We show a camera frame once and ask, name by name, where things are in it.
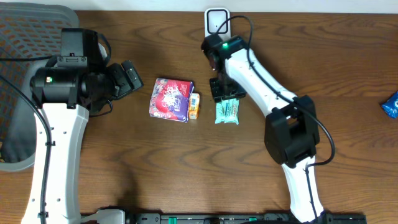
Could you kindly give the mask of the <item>small orange box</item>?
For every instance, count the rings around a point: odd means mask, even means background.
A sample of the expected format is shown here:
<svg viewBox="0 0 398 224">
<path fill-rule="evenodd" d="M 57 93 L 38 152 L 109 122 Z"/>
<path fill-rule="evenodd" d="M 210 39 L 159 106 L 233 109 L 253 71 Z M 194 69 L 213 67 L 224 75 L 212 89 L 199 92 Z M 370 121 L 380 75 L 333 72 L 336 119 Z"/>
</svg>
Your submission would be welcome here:
<svg viewBox="0 0 398 224">
<path fill-rule="evenodd" d="M 190 96 L 190 102 L 188 107 L 189 119 L 197 119 L 199 112 L 200 95 L 198 93 L 192 93 Z"/>
</svg>

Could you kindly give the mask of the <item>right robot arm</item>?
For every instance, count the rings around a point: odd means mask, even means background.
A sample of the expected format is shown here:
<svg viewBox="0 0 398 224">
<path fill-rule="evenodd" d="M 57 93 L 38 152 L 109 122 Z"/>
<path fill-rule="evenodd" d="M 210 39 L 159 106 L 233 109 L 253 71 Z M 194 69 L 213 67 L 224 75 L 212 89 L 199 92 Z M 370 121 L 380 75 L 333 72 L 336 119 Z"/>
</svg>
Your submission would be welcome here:
<svg viewBox="0 0 398 224">
<path fill-rule="evenodd" d="M 312 167 L 320 136 L 311 98 L 298 97 L 278 83 L 238 35 L 223 40 L 210 34 L 201 50 L 218 73 L 210 79 L 213 100 L 252 98 L 266 119 L 266 149 L 284 171 L 291 213 L 301 223 L 317 221 L 324 209 Z"/>
</svg>

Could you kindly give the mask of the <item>blue cookie packet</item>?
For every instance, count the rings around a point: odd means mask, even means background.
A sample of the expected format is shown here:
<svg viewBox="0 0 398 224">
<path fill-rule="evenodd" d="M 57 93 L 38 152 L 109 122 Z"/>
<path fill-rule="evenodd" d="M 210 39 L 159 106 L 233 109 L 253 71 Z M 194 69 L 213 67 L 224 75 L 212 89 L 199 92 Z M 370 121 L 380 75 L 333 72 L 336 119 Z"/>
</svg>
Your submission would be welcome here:
<svg viewBox="0 0 398 224">
<path fill-rule="evenodd" d="M 396 119 L 398 115 L 397 99 L 398 92 L 395 92 L 385 103 L 381 105 L 383 111 L 392 119 Z"/>
</svg>

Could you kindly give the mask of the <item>teal snack packet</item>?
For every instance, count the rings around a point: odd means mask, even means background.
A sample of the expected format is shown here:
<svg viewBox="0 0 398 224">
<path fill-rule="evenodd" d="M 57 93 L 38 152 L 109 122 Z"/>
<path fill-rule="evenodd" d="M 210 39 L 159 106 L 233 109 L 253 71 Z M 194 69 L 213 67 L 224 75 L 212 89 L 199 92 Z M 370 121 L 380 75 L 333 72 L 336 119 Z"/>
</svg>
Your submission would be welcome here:
<svg viewBox="0 0 398 224">
<path fill-rule="evenodd" d="M 230 99 L 222 100 L 216 104 L 216 118 L 215 123 L 235 123 L 239 124 L 238 118 L 239 100 Z"/>
</svg>

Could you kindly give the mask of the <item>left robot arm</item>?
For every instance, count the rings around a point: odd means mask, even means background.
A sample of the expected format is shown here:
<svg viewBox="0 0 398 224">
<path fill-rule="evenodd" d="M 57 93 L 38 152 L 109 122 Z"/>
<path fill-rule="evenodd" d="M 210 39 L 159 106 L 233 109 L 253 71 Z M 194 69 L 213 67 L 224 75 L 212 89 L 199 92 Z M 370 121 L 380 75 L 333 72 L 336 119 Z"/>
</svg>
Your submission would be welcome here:
<svg viewBox="0 0 398 224">
<path fill-rule="evenodd" d="M 88 120 L 143 87 L 131 61 L 110 63 L 103 34 L 65 28 L 60 55 L 30 79 L 36 122 L 34 173 L 23 223 L 83 223 L 78 202 L 80 152 Z"/>
</svg>

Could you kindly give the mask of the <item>red purple snack packet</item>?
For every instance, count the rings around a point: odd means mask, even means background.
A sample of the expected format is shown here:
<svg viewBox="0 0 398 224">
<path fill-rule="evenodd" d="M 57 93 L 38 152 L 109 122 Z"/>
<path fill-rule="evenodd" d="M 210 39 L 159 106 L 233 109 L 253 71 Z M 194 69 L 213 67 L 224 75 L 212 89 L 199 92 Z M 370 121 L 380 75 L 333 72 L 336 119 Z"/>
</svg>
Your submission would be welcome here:
<svg viewBox="0 0 398 224">
<path fill-rule="evenodd" d="M 193 89 L 193 82 L 157 78 L 150 98 L 150 116 L 186 123 Z"/>
</svg>

